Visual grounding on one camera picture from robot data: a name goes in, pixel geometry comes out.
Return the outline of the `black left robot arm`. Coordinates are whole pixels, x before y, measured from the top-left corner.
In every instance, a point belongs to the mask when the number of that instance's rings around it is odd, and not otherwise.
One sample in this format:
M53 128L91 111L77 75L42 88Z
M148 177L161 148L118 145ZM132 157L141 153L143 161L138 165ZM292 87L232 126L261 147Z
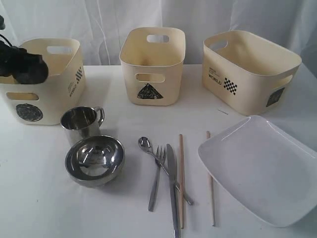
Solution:
M0 36L0 75L12 76L20 84L40 84L46 81L49 68L43 56L19 48Z

